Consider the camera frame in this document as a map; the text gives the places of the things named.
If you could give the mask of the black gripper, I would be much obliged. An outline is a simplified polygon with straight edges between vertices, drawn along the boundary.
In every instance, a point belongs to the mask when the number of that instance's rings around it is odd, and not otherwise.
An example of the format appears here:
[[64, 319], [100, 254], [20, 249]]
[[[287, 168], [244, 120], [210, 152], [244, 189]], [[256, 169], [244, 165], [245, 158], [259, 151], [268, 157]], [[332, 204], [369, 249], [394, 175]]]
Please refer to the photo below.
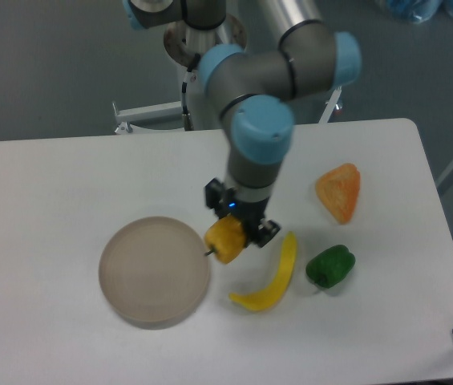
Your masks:
[[248, 241], [258, 247], [267, 245], [281, 230], [281, 226], [265, 218], [265, 208], [269, 199], [258, 202], [241, 201], [232, 188], [225, 188], [217, 178], [204, 187], [205, 205], [221, 219], [232, 215], [241, 221]]

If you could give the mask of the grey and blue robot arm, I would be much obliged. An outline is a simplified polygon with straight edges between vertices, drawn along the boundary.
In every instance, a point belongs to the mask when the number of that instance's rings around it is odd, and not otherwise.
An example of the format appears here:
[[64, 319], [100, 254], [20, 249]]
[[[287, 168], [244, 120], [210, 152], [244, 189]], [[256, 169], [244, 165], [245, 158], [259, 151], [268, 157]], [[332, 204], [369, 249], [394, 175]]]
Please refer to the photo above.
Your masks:
[[230, 146], [226, 176], [205, 186], [205, 203], [233, 222], [242, 247], [266, 245], [280, 229], [265, 209], [292, 142], [295, 120], [288, 102], [355, 81], [362, 69], [358, 41], [330, 31], [312, 1], [261, 3], [277, 47], [260, 55], [216, 43], [227, 16], [223, 1], [126, 1], [123, 8], [135, 29], [172, 22], [187, 27], [189, 68]]

